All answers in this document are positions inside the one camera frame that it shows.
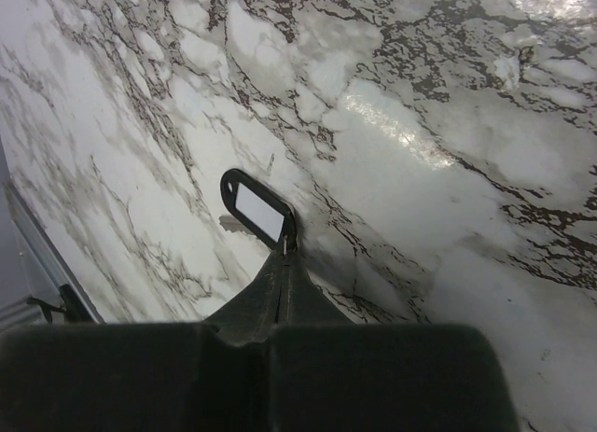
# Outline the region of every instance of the marble countertop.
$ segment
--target marble countertop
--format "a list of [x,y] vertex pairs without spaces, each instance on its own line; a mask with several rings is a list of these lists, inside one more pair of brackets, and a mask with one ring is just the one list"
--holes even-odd
[[490,340],[522,430],[597,430],[597,0],[0,0],[0,134],[108,321],[204,318],[295,207],[360,322]]

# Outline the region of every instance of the marble surface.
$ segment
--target marble surface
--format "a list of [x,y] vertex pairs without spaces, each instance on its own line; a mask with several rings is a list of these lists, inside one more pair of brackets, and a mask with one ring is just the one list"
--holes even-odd
[[240,167],[355,321],[483,331],[522,430],[597,430],[597,0],[0,0],[12,177],[108,321],[267,256]]

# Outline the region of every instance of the black plastic frame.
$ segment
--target black plastic frame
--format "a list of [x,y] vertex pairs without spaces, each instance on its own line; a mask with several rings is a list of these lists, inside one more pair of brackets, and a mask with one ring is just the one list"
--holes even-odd
[[[251,219],[236,209],[236,196],[240,183],[245,185],[263,202],[284,217],[282,231],[278,241],[274,241],[268,234],[255,225]],[[220,193],[222,195],[222,201],[228,211],[240,220],[243,225],[250,229],[250,231],[252,231],[256,237],[270,249],[277,248],[284,236],[286,237],[286,247],[288,250],[294,250],[297,247],[297,222],[292,208],[282,201],[282,199],[280,199],[271,189],[256,181],[255,178],[240,169],[230,169],[222,175],[222,179],[220,180]]]

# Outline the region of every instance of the black key tag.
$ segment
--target black key tag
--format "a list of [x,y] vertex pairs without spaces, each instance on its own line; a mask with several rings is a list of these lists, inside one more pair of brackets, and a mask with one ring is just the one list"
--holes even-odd
[[287,250],[297,247],[292,208],[271,189],[240,169],[230,169],[222,175],[220,192],[228,211],[270,249],[284,241]]

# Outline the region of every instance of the white marble table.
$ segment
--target white marble table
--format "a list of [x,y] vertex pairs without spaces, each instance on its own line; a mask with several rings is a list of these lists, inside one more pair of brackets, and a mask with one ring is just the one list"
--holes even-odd
[[458,322],[531,431],[597,430],[597,0],[0,0],[12,176],[109,321],[196,320],[300,214],[357,321]]

